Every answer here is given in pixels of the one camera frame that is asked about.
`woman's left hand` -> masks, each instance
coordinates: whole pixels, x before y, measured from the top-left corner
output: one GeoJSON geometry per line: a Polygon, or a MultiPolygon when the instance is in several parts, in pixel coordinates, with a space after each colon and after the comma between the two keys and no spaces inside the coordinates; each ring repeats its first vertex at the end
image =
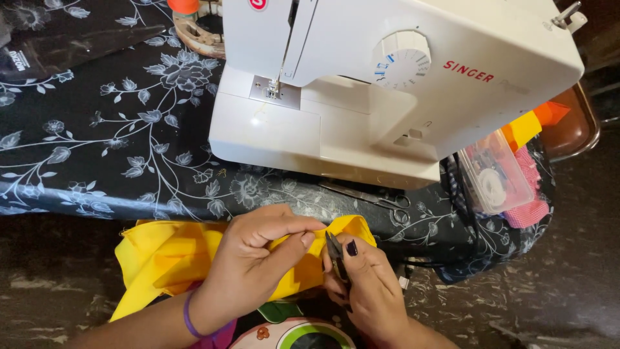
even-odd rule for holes
{"type": "Polygon", "coordinates": [[[308,252],[314,241],[311,231],[324,228],[315,218],[294,215],[286,204],[233,218],[207,279],[191,300],[190,318],[197,330],[214,332],[265,303],[284,274],[308,252]],[[291,236],[274,252],[265,248],[285,235],[291,236]]]}

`white sewing machine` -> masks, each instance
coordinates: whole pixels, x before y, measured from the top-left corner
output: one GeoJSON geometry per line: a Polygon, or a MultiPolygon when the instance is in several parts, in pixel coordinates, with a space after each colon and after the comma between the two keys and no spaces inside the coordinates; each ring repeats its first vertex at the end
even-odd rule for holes
{"type": "Polygon", "coordinates": [[[224,1],[228,61],[211,148],[240,163],[428,185],[438,160],[580,79],[579,5],[560,14],[552,0],[224,1]]]}

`dark nail polish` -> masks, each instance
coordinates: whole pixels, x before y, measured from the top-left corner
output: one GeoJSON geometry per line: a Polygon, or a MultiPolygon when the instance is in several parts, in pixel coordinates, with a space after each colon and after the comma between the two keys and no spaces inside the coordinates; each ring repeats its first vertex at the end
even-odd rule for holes
{"type": "Polygon", "coordinates": [[[357,246],[355,245],[355,240],[353,240],[353,241],[351,241],[350,243],[347,244],[347,253],[351,257],[357,256],[357,246]]]}

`marble floor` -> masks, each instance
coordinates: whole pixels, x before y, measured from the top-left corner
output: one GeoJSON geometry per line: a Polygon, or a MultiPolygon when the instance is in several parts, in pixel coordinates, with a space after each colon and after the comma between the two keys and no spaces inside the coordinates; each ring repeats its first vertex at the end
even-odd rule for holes
{"type": "MultiPolygon", "coordinates": [[[[554,165],[551,227],[525,256],[445,286],[414,270],[409,314],[461,348],[511,348],[492,330],[620,337],[620,132],[554,165]]],[[[0,348],[56,348],[105,322],[123,294],[113,255],[131,222],[0,217],[0,348]]]]}

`singer logo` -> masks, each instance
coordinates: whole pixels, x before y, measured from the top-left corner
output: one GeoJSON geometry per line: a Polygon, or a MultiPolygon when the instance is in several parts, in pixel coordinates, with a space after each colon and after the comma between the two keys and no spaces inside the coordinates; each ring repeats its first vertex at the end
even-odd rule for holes
{"type": "Polygon", "coordinates": [[[267,7],[267,0],[248,0],[250,2],[250,5],[256,10],[256,11],[262,11],[265,9],[265,7],[267,7]]]}
{"type": "Polygon", "coordinates": [[[26,57],[24,57],[23,52],[20,51],[17,53],[15,51],[9,51],[9,56],[11,56],[13,64],[15,64],[18,71],[24,71],[26,68],[30,68],[30,64],[28,63],[28,60],[26,60],[26,57]]]}

